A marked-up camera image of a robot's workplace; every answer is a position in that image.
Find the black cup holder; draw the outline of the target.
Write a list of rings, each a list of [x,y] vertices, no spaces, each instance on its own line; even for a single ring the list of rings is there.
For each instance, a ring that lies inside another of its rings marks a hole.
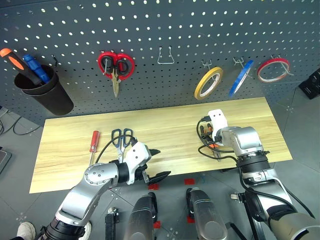
[[[56,116],[70,113],[74,108],[74,103],[61,85],[57,73],[50,66],[42,65],[42,68],[50,77],[48,83],[36,86],[19,73],[14,79],[15,86]]]

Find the red handled screwdriver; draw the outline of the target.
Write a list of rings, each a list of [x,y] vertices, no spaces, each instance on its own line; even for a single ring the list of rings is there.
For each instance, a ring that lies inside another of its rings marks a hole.
[[[95,130],[92,134],[92,138],[91,138],[91,143],[90,143],[90,160],[89,160],[89,166],[93,165],[93,157],[94,157],[94,153],[96,153],[97,151],[97,146],[99,143],[99,138],[100,138],[100,132],[98,130]]]

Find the black upright stand post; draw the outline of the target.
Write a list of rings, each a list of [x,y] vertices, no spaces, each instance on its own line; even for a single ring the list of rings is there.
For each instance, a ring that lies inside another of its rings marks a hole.
[[[116,224],[120,222],[120,214],[116,207],[110,207],[104,218],[105,240],[116,240]]]

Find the yellow tape roll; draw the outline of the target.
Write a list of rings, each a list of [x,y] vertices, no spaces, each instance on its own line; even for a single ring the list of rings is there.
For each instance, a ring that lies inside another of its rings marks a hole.
[[[208,97],[220,84],[223,73],[223,69],[218,66],[210,69],[197,84],[194,91],[194,97],[197,100],[203,100],[204,98]],[[210,81],[212,81],[212,83],[208,88],[205,89],[205,85]]]

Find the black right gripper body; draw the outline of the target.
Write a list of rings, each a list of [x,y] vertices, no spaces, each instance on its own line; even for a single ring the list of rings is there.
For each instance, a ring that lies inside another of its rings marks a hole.
[[[218,145],[214,143],[214,138],[212,137],[213,127],[210,123],[206,123],[203,127],[203,139],[211,147],[217,148]]]

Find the black metal frame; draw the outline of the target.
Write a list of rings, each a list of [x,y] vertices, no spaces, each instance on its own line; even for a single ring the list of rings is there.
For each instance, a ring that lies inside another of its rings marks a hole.
[[[250,228],[252,231],[252,237],[254,240],[266,240],[261,222],[261,214],[263,213],[261,206],[258,203],[258,197],[254,193],[248,191],[242,193],[230,194],[232,200],[238,201],[244,205]]]

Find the dark grey handled scissors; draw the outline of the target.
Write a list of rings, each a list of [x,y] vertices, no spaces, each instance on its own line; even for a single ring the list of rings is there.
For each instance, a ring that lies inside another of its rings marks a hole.
[[[112,144],[117,149],[118,161],[120,163],[122,163],[124,160],[124,153],[125,153],[126,148],[131,143],[131,138],[128,136],[123,136],[123,137],[119,137],[116,139],[116,137],[122,136],[122,135],[132,136],[133,133],[134,133],[133,130],[130,128],[124,128],[123,130],[117,128],[117,129],[112,130],[112,132],[111,132],[111,139],[114,139]]]

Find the white shoe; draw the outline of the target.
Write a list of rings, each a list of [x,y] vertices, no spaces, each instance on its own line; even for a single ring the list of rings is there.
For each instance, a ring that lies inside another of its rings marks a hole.
[[[89,240],[91,232],[92,232],[92,223],[89,221],[85,225],[85,234],[83,235],[83,240]]]
[[[23,240],[34,240],[36,237],[36,229],[31,222],[22,222],[18,226],[16,236]]]

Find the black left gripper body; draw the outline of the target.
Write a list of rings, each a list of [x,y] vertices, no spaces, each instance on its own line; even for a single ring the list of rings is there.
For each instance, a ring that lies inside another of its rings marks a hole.
[[[150,178],[146,172],[147,168],[148,168],[148,166],[146,163],[144,163],[143,165],[138,165],[138,168],[135,170],[135,173],[134,173],[134,180],[135,181],[144,181],[145,184],[149,185]]]

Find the red tape roll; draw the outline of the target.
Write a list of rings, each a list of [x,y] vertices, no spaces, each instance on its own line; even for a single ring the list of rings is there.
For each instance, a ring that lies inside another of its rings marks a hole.
[[[275,64],[280,64],[280,62],[284,61],[284,63],[291,68],[291,65],[289,63],[289,61],[285,58],[274,58],[274,59],[269,59],[267,61],[265,61],[264,63],[261,64],[261,66],[258,68],[257,70],[257,78],[263,82],[263,83],[274,83],[274,82],[278,82],[280,80],[282,80],[283,78],[285,78],[287,76],[286,72],[284,71],[284,69],[282,68],[282,72],[280,74],[278,74],[275,77],[272,78],[266,78],[265,76],[263,76],[263,71],[269,69],[269,67],[271,67],[272,65]]]

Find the orange and black screwdriver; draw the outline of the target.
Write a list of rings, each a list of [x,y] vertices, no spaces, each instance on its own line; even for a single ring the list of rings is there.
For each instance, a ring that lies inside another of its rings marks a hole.
[[[41,79],[28,67],[28,65],[11,49],[3,48],[0,50],[0,56],[5,58],[14,66],[17,71],[28,78],[36,86],[43,85]]]

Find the red handled scissors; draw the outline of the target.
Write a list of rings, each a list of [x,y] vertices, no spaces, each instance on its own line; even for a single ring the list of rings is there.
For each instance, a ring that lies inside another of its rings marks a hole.
[[[128,79],[134,73],[133,58],[123,52],[104,51],[99,55],[97,63],[102,74],[111,79],[113,93],[117,98],[120,82]]]

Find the blue tape roll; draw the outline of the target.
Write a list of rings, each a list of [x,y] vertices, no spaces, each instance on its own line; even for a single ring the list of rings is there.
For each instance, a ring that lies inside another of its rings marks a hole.
[[[240,73],[236,77],[233,85],[231,86],[231,89],[228,93],[229,97],[233,97],[236,94],[236,92],[240,89],[240,87],[242,86],[246,78],[250,77],[249,73],[251,71],[253,64],[254,64],[253,60],[249,60],[246,64],[243,64],[244,68],[241,68]]]

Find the silver scissors peg hook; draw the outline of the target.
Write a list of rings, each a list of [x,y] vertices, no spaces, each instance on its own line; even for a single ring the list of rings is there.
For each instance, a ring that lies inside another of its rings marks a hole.
[[[111,75],[114,72],[114,61],[111,56],[104,56],[102,58],[103,75]]]

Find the black perforated box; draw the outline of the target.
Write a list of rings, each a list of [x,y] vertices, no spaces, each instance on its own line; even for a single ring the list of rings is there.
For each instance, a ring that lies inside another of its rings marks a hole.
[[[307,80],[300,83],[298,87],[310,100],[320,95],[320,68],[312,73]]]

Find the dark grey rounded housing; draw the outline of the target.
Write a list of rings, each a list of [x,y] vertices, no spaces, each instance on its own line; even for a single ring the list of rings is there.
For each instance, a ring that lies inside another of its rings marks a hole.
[[[188,216],[199,240],[227,240],[228,230],[212,199],[198,187],[186,190]]]
[[[158,205],[155,193],[144,194],[133,207],[123,240],[156,240],[154,223],[157,219]]]

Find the blue handled screwdriver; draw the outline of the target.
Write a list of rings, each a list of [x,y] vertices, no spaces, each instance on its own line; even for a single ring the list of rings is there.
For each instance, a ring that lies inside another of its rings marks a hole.
[[[41,64],[30,54],[25,54],[23,60],[27,63],[28,67],[41,79],[42,82],[47,84],[50,81],[50,77],[44,71]]]

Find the grey laptop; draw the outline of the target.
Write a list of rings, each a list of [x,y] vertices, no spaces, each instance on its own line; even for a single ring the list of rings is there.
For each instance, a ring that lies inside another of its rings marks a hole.
[[[10,152],[5,151],[0,147],[0,174],[2,173],[4,168],[6,167],[11,156],[12,156],[12,154]]]

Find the dark grey perforated pegboard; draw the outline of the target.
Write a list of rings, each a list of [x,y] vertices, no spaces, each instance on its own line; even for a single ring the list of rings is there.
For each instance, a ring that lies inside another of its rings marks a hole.
[[[159,46],[164,62],[172,46],[174,64],[157,63]],[[204,101],[226,101],[241,71],[233,57],[254,61],[234,98],[273,104],[320,67],[320,0],[0,0],[2,48],[48,66],[54,54],[70,116],[195,104],[202,60],[223,69]],[[107,51],[135,64],[118,97],[98,65]],[[278,54],[294,76],[261,82],[258,68]]]

